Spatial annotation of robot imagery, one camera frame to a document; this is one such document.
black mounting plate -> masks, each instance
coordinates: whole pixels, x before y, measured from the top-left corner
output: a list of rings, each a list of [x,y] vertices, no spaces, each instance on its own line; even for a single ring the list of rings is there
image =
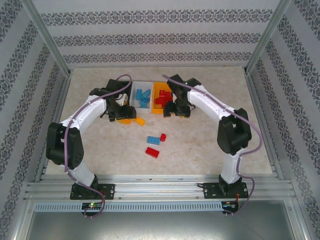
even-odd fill
[[[228,192],[227,195],[224,195],[219,189],[218,182],[198,183],[197,186],[203,189],[205,199],[235,199],[237,193],[239,194],[239,199],[247,199],[249,197],[245,182],[242,182],[235,190]]]
[[[115,184],[98,184],[98,191],[104,195],[105,200],[113,200],[115,196]],[[90,200],[82,195],[70,193],[71,200]],[[102,197],[97,194],[95,200],[102,200]]]

cable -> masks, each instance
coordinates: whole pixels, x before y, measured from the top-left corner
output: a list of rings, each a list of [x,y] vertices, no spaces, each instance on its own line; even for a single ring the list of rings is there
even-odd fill
[[[253,193],[254,190],[255,190],[255,180],[254,180],[251,176],[244,176],[244,175],[242,175],[242,174],[239,173],[240,161],[241,161],[241,157],[242,157],[243,155],[253,154],[253,153],[257,152],[257,151],[261,148],[262,143],[263,143],[263,139],[262,139],[262,135],[261,135],[259,129],[258,129],[252,122],[250,122],[249,120],[247,120],[247,119],[245,119],[244,117],[236,114],[235,112],[230,111],[229,109],[225,108],[220,102],[218,102],[217,100],[215,100],[211,95],[207,94],[205,91],[201,91],[201,90],[197,89],[196,87],[192,87],[192,86],[189,86],[189,85],[187,85],[187,84],[184,84],[184,83],[175,81],[175,80],[171,79],[170,77],[168,77],[167,75],[164,75],[164,74],[162,75],[162,77],[164,77],[165,79],[167,79],[168,81],[170,81],[170,82],[172,82],[172,83],[174,83],[174,84],[177,84],[177,85],[182,86],[182,87],[187,88],[187,89],[194,90],[194,91],[196,91],[196,92],[198,92],[198,93],[200,93],[200,94],[203,94],[203,95],[207,96],[211,101],[213,101],[215,104],[217,104],[221,109],[224,109],[227,113],[235,116],[236,118],[238,118],[238,119],[244,121],[246,124],[250,125],[250,126],[256,131],[256,133],[258,134],[258,136],[259,136],[259,145],[258,145],[255,149],[253,149],[253,150],[240,153],[240,155],[239,155],[239,157],[238,157],[238,160],[237,160],[237,162],[236,162],[236,173],[237,173],[241,178],[250,179],[250,180],[252,181],[252,189],[251,189],[251,191],[250,191],[250,193],[249,193],[248,198],[246,199],[246,201],[244,202],[244,204],[241,206],[241,208],[239,208],[239,210],[238,210],[235,214],[239,213],[239,211],[246,206],[246,204],[248,203],[249,199],[250,199],[251,196],[252,196],[252,193]]]
[[[108,96],[111,96],[111,95],[120,93],[120,92],[124,91],[126,88],[128,88],[128,87],[131,85],[131,83],[132,83],[132,78],[131,78],[131,76],[130,76],[129,74],[123,74],[123,75],[119,76],[119,77],[116,79],[116,81],[118,81],[119,79],[121,79],[121,78],[123,78],[123,77],[129,77],[129,83],[128,83],[126,86],[124,86],[123,88],[121,88],[121,89],[119,89],[119,90],[117,90],[117,91],[109,92],[109,93],[104,94],[104,95],[102,95],[102,96],[98,96],[97,98],[93,99],[92,101],[87,102],[86,104],[84,104],[84,105],[73,115],[73,117],[72,117],[72,119],[69,121],[69,123],[68,123],[68,125],[67,125],[67,127],[66,127],[66,129],[65,129],[65,133],[64,133],[64,143],[63,143],[63,144],[64,144],[64,172],[67,173],[68,176],[69,176],[73,181],[75,181],[78,185],[80,185],[80,186],[82,186],[82,187],[84,187],[84,188],[86,188],[86,189],[89,189],[89,190],[91,190],[91,191],[99,194],[99,195],[102,197],[102,201],[101,201],[101,202],[102,202],[102,207],[100,208],[100,211],[99,211],[99,212],[97,212],[95,215],[93,215],[93,216],[90,217],[91,219],[97,217],[99,214],[102,213],[102,211],[103,211],[104,208],[105,208],[106,199],[105,199],[105,196],[104,196],[101,192],[99,192],[98,190],[96,190],[96,189],[94,189],[94,188],[92,188],[92,187],[89,187],[89,186],[83,184],[82,182],[78,181],[78,180],[77,180],[74,176],[72,176],[72,174],[69,172],[69,169],[68,169],[68,132],[69,132],[70,126],[74,123],[74,121],[76,120],[77,116],[78,116],[86,107],[88,107],[90,104],[98,101],[99,99],[103,99],[103,98],[105,98],[105,97],[108,97]],[[84,211],[84,217],[87,217],[86,211],[87,211],[87,210]]]

patterned wallpaper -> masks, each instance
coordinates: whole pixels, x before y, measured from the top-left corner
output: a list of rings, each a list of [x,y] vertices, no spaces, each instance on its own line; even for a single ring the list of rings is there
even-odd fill
[[[19,0],[0,0],[0,240],[45,147],[64,76]]]
[[[320,239],[319,16],[317,1],[292,1],[251,73],[311,239]]]
[[[34,0],[70,68],[245,66],[279,0]]]

yellow lego brick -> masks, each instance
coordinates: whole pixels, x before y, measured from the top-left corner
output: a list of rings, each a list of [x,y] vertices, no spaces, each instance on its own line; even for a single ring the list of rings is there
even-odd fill
[[[138,116],[137,116],[137,118],[133,119],[133,121],[134,121],[135,123],[139,124],[140,126],[143,126],[143,125],[146,124],[146,121],[145,121],[143,118],[138,117]]]
[[[121,124],[129,125],[131,123],[131,119],[121,119],[121,120],[118,120],[118,122]]]

beige floor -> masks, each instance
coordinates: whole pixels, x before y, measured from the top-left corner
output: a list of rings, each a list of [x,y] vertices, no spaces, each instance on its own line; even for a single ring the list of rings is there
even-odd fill
[[[258,125],[246,80],[241,67],[133,67],[77,68],[70,83],[61,119],[68,118],[85,102],[93,88],[105,87],[110,78],[130,74],[133,80],[165,82],[162,74],[179,74],[182,79],[196,78],[214,96],[248,112]],[[95,174],[114,175],[202,175],[219,174],[224,153],[217,144],[218,126],[200,109],[190,118],[163,118],[158,114],[139,114],[145,126],[123,125],[97,118],[82,136],[84,161]],[[147,136],[167,135],[160,145],[147,144]],[[249,149],[258,144],[252,133]],[[147,147],[160,151],[159,157],[145,154]],[[244,174],[271,174],[266,149],[243,157],[240,171]],[[64,174],[49,161],[46,174]]]

